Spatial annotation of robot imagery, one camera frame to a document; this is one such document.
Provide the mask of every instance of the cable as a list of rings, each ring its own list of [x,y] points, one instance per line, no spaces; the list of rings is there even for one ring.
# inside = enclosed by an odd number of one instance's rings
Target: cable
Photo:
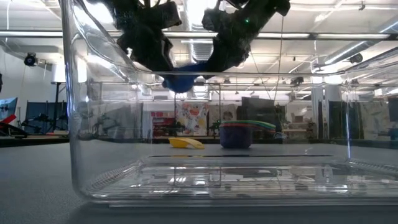
[[[45,70],[47,68],[47,62],[44,62],[44,74],[43,74],[43,80],[45,79]]]
[[[280,28],[280,49],[279,49],[279,64],[278,64],[278,74],[280,73],[280,61],[282,60],[282,44],[284,42],[283,34],[284,34],[284,21],[285,17],[282,16],[282,27]],[[276,89],[274,95],[274,101],[276,100],[276,93],[278,92],[280,75],[278,75],[278,80],[276,82]]]
[[[251,50],[250,50],[250,53],[251,53],[251,57],[253,58],[254,66],[256,66],[257,73],[260,73],[260,70],[259,70],[259,68],[257,67],[256,60],[254,59],[253,52],[252,52]],[[261,78],[260,75],[259,75],[259,78],[261,79],[261,84],[263,84],[263,86],[264,86],[264,88],[266,89],[266,92],[267,92],[267,94],[268,94],[268,97],[269,97],[269,99],[271,100],[272,98],[271,98],[271,96],[270,96],[270,94],[269,94],[269,92],[268,92],[267,87],[264,85],[264,81],[262,80],[262,78]]]
[[[17,55],[19,55],[19,56],[25,58],[25,55],[21,55],[21,54],[15,52],[14,50],[12,50],[12,49],[10,48],[10,46],[8,46],[8,44],[7,44],[4,40],[0,40],[0,41],[3,42],[3,43],[4,43],[4,46],[7,47],[8,50],[10,50],[12,53],[17,54]]]
[[[7,73],[7,63],[6,63],[6,57],[7,57],[7,53],[5,51],[3,51],[3,62],[4,62],[4,73]]]
[[[10,5],[11,5],[12,1],[9,1],[7,4],[7,30],[10,29],[10,15],[9,15],[9,11],[10,11]]]
[[[21,99],[22,97],[22,88],[24,87],[24,80],[25,80],[25,70],[26,70],[26,66],[24,66],[24,74],[22,75],[22,81],[21,81],[21,89],[19,90],[19,95],[18,95],[18,97],[19,97],[19,99]],[[18,117],[18,120],[19,120],[19,122],[21,121],[21,105],[20,105],[20,102],[22,102],[22,100],[18,100],[17,101],[17,108],[19,107],[20,109],[19,109],[19,117]]]

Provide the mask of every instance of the red object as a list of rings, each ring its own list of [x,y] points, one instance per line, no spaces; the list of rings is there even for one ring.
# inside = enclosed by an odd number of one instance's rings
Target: red object
[[[11,121],[14,121],[17,118],[14,114],[10,115],[8,118],[2,120],[1,122],[4,124],[9,124]]]

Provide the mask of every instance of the metal frame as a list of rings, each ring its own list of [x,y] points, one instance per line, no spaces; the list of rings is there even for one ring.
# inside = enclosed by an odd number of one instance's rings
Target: metal frame
[[[111,37],[121,36],[120,31],[109,30]],[[170,39],[211,39],[215,32],[164,32]],[[62,38],[61,30],[0,30],[0,37],[8,38]],[[397,41],[398,34],[380,33],[316,33],[316,32],[261,32],[256,40],[347,40],[347,41]]]

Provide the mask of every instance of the blue object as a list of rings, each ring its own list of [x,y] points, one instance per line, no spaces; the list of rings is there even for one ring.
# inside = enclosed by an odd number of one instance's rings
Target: blue object
[[[194,65],[186,65],[180,68],[174,68],[175,72],[205,72],[206,63],[198,63]],[[199,75],[174,75],[173,77],[165,78],[162,83],[164,88],[168,88],[175,93],[185,93],[189,91]]]
[[[252,143],[252,128],[244,126],[220,127],[220,143],[225,149],[248,149]]]

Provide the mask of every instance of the colorful bowl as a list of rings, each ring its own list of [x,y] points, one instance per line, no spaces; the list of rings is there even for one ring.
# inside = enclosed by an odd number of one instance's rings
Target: colorful bowl
[[[275,133],[275,125],[262,121],[223,121],[220,143],[225,149],[248,149],[252,144],[253,129]]]
[[[225,149],[248,149],[252,143],[252,127],[220,126],[220,143]]]

